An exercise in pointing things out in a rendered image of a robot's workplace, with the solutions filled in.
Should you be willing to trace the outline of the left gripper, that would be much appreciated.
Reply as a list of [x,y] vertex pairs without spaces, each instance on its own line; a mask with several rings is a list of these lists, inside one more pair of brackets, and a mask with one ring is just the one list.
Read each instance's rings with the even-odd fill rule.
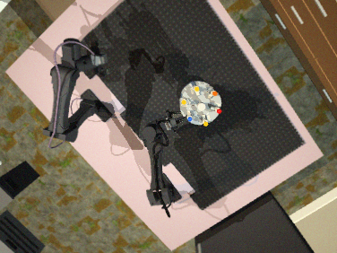
[[[89,49],[93,52],[93,53],[97,53],[99,54],[99,48],[103,48],[105,46],[108,46],[108,43],[103,43],[101,41],[98,40],[94,40],[92,43],[90,43],[90,47]],[[99,48],[98,48],[99,46]],[[99,74],[100,78],[104,77],[108,74],[110,74],[115,68],[117,68],[118,66],[109,68],[107,70],[104,71],[104,69],[102,69],[101,65],[102,61],[100,57],[95,57],[88,49],[85,50],[86,54],[85,56],[81,56],[82,61],[85,62],[84,64],[84,71],[86,70],[90,70],[92,69],[94,74]],[[102,72],[103,71],[103,72]]]

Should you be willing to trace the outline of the white pipette with blue push button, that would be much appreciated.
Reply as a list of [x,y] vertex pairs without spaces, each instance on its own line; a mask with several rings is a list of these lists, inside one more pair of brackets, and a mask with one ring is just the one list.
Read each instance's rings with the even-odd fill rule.
[[191,114],[191,112],[190,112],[190,110],[188,110],[188,111],[187,111],[187,115],[188,115],[188,116],[187,116],[187,120],[188,120],[188,121],[192,121],[192,114],[191,114],[191,115],[190,115],[190,114]]

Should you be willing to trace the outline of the white pipette with yellow button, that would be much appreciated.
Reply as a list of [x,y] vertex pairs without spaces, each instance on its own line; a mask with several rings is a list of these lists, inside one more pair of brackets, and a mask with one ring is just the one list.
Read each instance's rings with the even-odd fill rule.
[[199,88],[198,88],[198,86],[195,85],[194,90],[196,92],[196,95],[199,95]]
[[190,100],[187,100],[187,99],[185,99],[185,98],[182,98],[182,104],[183,105],[185,105],[186,103],[191,103],[191,101]]

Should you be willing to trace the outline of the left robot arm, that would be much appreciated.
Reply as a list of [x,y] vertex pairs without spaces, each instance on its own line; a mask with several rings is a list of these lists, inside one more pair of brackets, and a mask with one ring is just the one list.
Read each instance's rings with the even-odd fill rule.
[[80,44],[66,43],[61,48],[63,56],[61,57],[61,64],[57,64],[61,84],[58,87],[58,72],[56,66],[54,66],[50,70],[54,92],[52,117],[49,126],[43,129],[42,134],[50,136],[53,132],[51,131],[49,135],[49,131],[54,130],[54,138],[58,139],[59,136],[61,140],[74,143],[78,136],[79,127],[87,118],[96,114],[105,123],[113,115],[95,94],[87,89],[80,96],[82,99],[80,107],[68,118],[74,86],[76,80],[80,77],[80,72],[84,71],[85,62],[80,58]]

